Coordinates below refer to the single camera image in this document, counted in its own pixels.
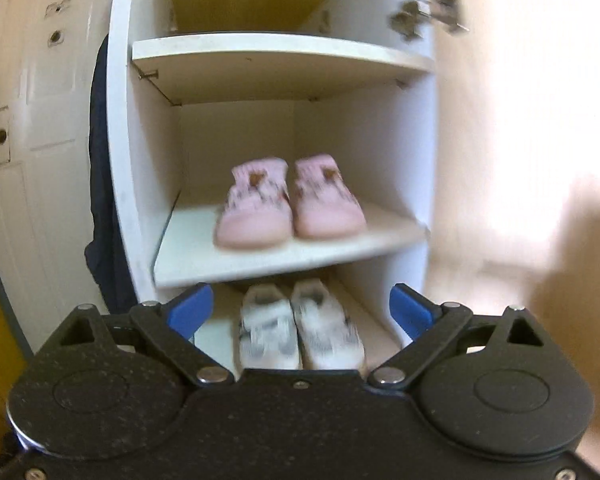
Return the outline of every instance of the white sneaker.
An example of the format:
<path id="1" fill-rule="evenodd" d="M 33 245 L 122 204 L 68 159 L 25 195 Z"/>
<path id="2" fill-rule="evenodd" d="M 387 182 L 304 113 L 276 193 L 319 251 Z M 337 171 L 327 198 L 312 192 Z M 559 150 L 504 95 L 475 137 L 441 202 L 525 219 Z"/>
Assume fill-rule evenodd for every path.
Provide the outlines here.
<path id="1" fill-rule="evenodd" d="M 365 348 L 358 330 L 320 280 L 296 283 L 291 304 L 308 368 L 351 370 L 363 366 Z"/>
<path id="2" fill-rule="evenodd" d="M 275 285 L 249 288 L 242 302 L 240 362 L 243 368 L 298 370 L 298 332 L 289 300 Z"/>

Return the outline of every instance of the shoe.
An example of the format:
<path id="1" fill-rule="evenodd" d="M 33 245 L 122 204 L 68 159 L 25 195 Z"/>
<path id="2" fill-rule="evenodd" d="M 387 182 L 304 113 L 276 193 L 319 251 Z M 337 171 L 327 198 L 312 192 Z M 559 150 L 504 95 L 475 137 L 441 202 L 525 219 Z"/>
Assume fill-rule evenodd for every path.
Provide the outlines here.
<path id="1" fill-rule="evenodd" d="M 299 370 L 300 351 L 294 313 L 275 285 L 255 285 L 244 296 L 240 324 L 243 368 Z"/>
<path id="2" fill-rule="evenodd" d="M 358 200 L 344 185 L 340 171 L 329 155 L 296 162 L 295 227 L 302 238 L 339 238 L 366 229 Z"/>
<path id="3" fill-rule="evenodd" d="M 358 330 L 320 280 L 296 283 L 291 305 L 304 350 L 313 370 L 353 370 L 365 363 Z"/>
<path id="4" fill-rule="evenodd" d="M 274 246 L 293 236 L 286 191 L 286 162 L 281 158 L 252 160 L 233 169 L 229 190 L 216 225 L 216 245 L 228 249 Z"/>

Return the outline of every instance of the circular cap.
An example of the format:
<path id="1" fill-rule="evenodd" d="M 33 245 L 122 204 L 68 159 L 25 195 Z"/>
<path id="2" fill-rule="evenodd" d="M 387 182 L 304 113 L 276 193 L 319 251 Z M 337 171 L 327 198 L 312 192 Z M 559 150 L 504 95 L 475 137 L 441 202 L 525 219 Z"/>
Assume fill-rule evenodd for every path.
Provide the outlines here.
<path id="1" fill-rule="evenodd" d="M 586 383 L 559 355 L 492 340 L 481 352 L 429 369 L 416 399 L 422 413 L 449 438 L 491 455 L 517 458 L 571 446 L 593 412 Z"/>
<path id="2" fill-rule="evenodd" d="M 126 397 L 125 378 L 106 370 L 84 370 L 61 379 L 54 388 L 60 406 L 75 413 L 104 412 Z"/>
<path id="3" fill-rule="evenodd" d="M 398 384 L 406 379 L 404 372 L 398 368 L 384 366 L 374 372 L 374 379 L 379 384 Z"/>
<path id="4" fill-rule="evenodd" d="M 18 380 L 8 400 L 17 433 L 44 453 L 73 460 L 104 460 L 150 446 L 180 411 L 180 378 L 113 344 L 84 346 L 38 355 Z"/>
<path id="5" fill-rule="evenodd" d="M 537 410 L 549 399 L 549 386 L 519 370 L 496 370 L 475 383 L 475 394 L 487 406 L 505 413 Z"/>
<path id="6" fill-rule="evenodd" d="M 229 372 L 219 366 L 205 366 L 198 371 L 198 379 L 205 384 L 223 383 L 228 378 Z"/>

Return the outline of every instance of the shoe cabinet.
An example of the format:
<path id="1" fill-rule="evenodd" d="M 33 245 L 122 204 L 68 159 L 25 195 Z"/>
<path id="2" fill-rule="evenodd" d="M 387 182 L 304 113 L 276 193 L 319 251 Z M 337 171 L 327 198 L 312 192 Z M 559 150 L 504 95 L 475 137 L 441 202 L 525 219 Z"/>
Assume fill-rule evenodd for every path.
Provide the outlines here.
<path id="1" fill-rule="evenodd" d="M 164 301 L 215 284 L 196 343 L 225 365 L 241 301 L 232 283 L 311 269 L 327 269 L 371 361 L 408 342 L 388 294 L 424 280 L 437 108 L 432 30 L 405 43 L 388 25 L 402 1 L 113 0 L 110 161 L 136 293 Z M 335 158 L 367 232 L 214 246 L 232 167 L 278 156 L 291 169 L 317 153 Z"/>

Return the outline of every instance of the white door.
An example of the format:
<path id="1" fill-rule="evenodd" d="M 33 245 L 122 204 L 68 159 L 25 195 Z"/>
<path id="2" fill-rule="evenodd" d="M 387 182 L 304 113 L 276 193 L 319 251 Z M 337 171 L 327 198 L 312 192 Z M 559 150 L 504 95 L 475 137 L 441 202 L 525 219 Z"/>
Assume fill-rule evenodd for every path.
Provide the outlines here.
<path id="1" fill-rule="evenodd" d="M 104 309 L 83 251 L 90 88 L 110 3 L 0 0 L 0 276 L 34 351 L 76 304 Z"/>

